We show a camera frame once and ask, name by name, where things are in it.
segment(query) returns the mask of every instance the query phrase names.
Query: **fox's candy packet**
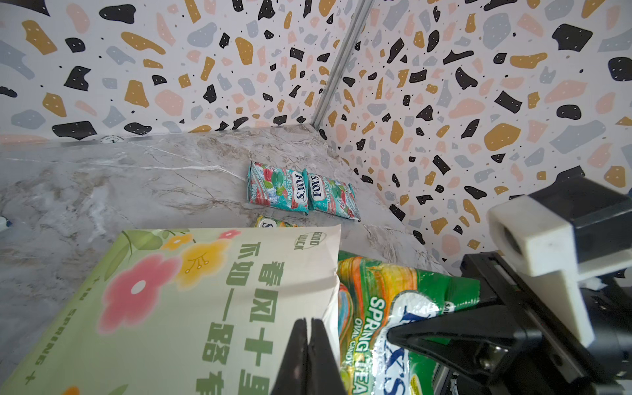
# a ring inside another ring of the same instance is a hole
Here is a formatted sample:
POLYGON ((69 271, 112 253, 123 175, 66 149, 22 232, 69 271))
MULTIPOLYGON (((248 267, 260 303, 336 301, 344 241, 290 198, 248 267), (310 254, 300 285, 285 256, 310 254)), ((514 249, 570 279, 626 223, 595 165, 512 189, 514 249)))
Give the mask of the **fox's candy packet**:
POLYGON ((248 170, 250 203, 308 213, 305 174, 255 161, 248 170))

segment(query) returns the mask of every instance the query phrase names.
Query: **gray marble surface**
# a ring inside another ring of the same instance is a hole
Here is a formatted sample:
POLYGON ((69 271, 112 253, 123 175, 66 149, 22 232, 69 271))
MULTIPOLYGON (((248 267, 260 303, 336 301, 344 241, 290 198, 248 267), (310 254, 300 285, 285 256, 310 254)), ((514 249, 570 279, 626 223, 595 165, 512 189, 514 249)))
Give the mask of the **gray marble surface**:
POLYGON ((341 249, 446 272, 311 126, 0 152, 0 384, 124 229, 342 224, 341 249), (246 201, 250 160, 352 182, 362 222, 246 201))

